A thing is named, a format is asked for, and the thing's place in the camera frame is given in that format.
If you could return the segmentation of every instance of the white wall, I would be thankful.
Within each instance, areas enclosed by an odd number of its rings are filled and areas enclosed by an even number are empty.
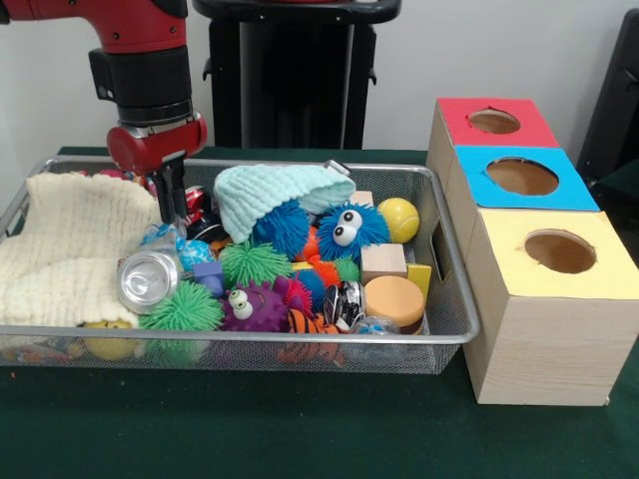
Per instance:
[[[633,0],[404,0],[377,27],[366,148],[425,149],[435,97],[533,98],[574,158],[624,13]],[[196,107],[211,121],[201,72],[208,20],[189,17]],[[102,146],[115,106],[95,98],[79,19],[0,26],[0,211],[41,159],[63,145]]]

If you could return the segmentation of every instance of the shape sorter box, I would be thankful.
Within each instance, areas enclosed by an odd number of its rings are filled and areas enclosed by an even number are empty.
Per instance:
[[[457,147],[446,200],[463,259],[477,207],[598,212],[559,148]]]
[[[639,270],[604,213],[481,209],[466,269],[479,403],[606,403],[639,333]]]
[[[556,148],[550,127],[531,100],[440,98],[435,105],[426,165],[446,192],[454,147]]]

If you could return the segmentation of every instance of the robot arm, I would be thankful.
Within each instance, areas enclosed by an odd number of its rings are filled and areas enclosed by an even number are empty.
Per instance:
[[[191,103],[186,0],[0,0],[0,24],[69,17],[89,21],[102,43],[89,60],[98,98],[118,107],[111,156],[121,169],[153,178],[165,222],[174,209],[184,217],[183,160],[207,138]]]

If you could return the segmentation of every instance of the green spiky ball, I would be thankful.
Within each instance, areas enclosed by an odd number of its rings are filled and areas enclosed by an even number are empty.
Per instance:
[[[222,305],[201,284],[182,281],[173,296],[165,298],[149,314],[140,316],[140,327],[173,331],[211,331],[222,324]]]
[[[222,324],[222,305],[201,284],[182,281],[173,296],[149,314],[140,316],[140,327],[175,331],[211,331]],[[202,354],[202,343],[190,339],[150,339],[146,353],[169,367],[186,367]]]
[[[228,245],[220,253],[220,262],[226,288],[237,283],[248,286],[251,279],[256,284],[273,283],[278,276],[291,275],[287,256],[275,251],[269,242],[253,245],[245,241]]]
[[[340,257],[333,264],[337,268],[337,274],[342,281],[359,282],[361,280],[361,271],[355,262],[348,257]]]

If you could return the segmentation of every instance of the black stand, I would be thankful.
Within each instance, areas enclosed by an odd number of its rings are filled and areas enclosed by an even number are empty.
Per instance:
[[[194,0],[212,18],[216,146],[360,149],[375,33],[401,0]]]

